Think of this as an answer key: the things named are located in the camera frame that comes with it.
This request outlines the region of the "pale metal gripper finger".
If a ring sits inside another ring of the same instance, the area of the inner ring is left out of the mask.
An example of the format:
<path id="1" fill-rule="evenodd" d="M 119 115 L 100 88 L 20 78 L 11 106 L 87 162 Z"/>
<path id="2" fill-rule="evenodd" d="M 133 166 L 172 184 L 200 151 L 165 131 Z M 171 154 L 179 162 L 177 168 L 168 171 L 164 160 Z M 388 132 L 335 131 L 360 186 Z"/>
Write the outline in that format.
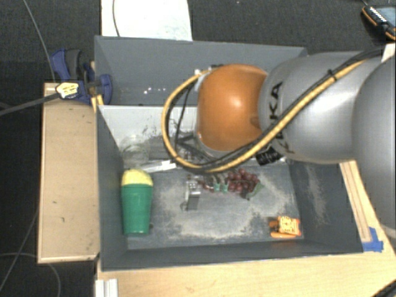
<path id="1" fill-rule="evenodd" d="M 201 191 L 193 190 L 189 192 L 189 210 L 197 210 L 199 206 L 199 199 Z"/>
<path id="2" fill-rule="evenodd" d="M 187 181 L 186 182 L 186 190 L 184 192 L 184 200 L 180 205 L 182 211 L 190 211 L 189 210 L 189 192 L 193 191 L 193 190 L 198 190 L 197 183 L 195 181 Z"/>

